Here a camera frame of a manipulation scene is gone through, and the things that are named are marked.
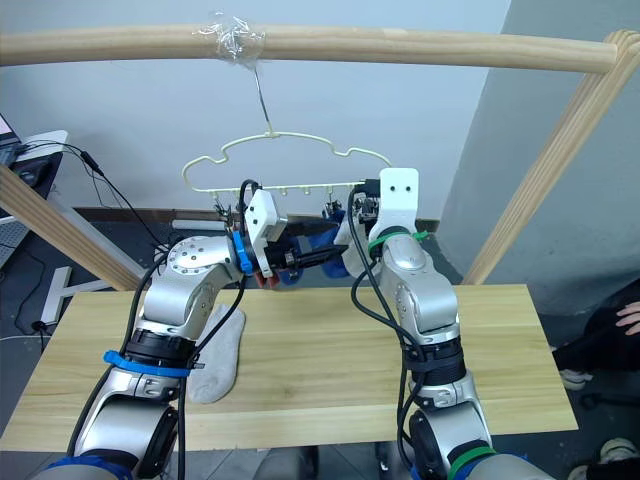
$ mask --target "person's hand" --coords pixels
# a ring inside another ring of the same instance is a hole
[[[619,327],[625,327],[635,323],[633,327],[625,332],[627,335],[640,333],[640,302],[630,303],[618,312],[618,316],[624,317],[622,320],[616,322],[616,325]]]

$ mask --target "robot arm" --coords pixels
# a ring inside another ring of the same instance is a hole
[[[457,297],[415,238],[417,171],[385,169],[379,189],[363,190],[379,196],[368,250],[381,264],[380,289],[413,337],[403,340],[403,352],[411,389],[419,382],[418,410],[409,420],[415,478],[552,480],[528,462],[491,448],[473,376],[464,363]],[[399,422],[404,425],[404,418]],[[456,477],[463,472],[464,477]]]
[[[369,225],[370,255],[381,263],[382,291],[411,337],[403,340],[403,352],[418,406],[409,421],[414,477],[552,480],[526,461],[491,449],[473,377],[464,364],[457,298],[414,237],[417,172],[385,169],[373,190],[367,196],[377,200],[365,205],[366,221],[375,221]],[[184,395],[186,376],[197,367],[200,346],[195,341],[220,289],[258,271],[270,277],[278,268],[317,265],[346,248],[300,254],[282,235],[286,220],[260,189],[254,190],[247,221],[248,236],[241,231],[192,237],[166,254],[167,267],[154,274],[125,345],[105,354],[111,366],[78,420],[69,457],[37,480],[153,478],[161,473],[178,430],[179,412],[170,402]]]
[[[166,268],[153,273],[144,306],[121,351],[105,354],[111,365],[78,420],[69,456],[41,472],[37,480],[159,475],[178,434],[179,412],[170,402],[184,395],[186,377],[198,366],[201,346],[196,340],[218,292],[254,272],[268,278],[275,269],[303,268],[344,251],[335,247],[301,254],[282,235],[287,221],[271,195],[257,187],[246,221],[248,234],[191,237],[156,262],[153,271],[164,259]]]

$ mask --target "gray sock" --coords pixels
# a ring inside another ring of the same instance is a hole
[[[198,344],[227,313],[229,306],[220,305],[209,317]],[[238,349],[244,329],[244,312],[236,309],[227,323],[216,333],[200,353],[198,363],[204,368],[191,372],[187,379],[187,394],[194,403],[212,403],[224,397],[236,379]]]

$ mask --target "green ring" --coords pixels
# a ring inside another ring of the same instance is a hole
[[[458,470],[464,467],[467,463],[472,460],[475,460],[478,457],[482,457],[483,455],[494,455],[496,451],[491,447],[476,447],[472,448],[468,452],[463,453],[456,461],[451,464],[451,470],[449,470],[449,475],[447,475],[447,480],[454,480]]]

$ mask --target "wooden rod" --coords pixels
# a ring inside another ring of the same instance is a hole
[[[0,36],[0,65],[220,58],[217,34],[194,34],[198,25],[131,26],[45,31]],[[264,41],[244,48],[272,60],[414,63],[606,73],[615,44],[488,33],[429,32],[399,28],[256,25]]]
[[[605,75],[585,75],[463,283],[476,285],[486,280],[640,66],[640,33],[620,30],[605,41],[618,46],[619,57],[615,66]]]
[[[29,229],[116,290],[134,290],[138,277],[0,165],[0,206]]]

